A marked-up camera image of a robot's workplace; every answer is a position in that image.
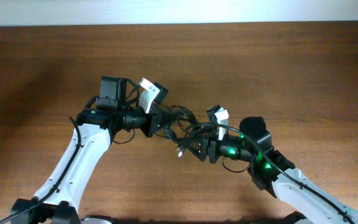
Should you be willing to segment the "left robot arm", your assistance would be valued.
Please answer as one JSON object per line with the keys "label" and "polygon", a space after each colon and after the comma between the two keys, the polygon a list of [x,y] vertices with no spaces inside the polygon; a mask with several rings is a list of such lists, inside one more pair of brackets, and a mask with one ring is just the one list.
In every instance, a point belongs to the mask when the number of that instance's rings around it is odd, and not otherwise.
{"label": "left robot arm", "polygon": [[85,187],[102,155],[121,131],[141,130],[148,138],[173,116],[157,107],[168,90],[143,78],[103,76],[98,95],[73,118],[70,143],[48,180],[30,200],[19,198],[3,223],[112,223],[110,218],[79,218]]}

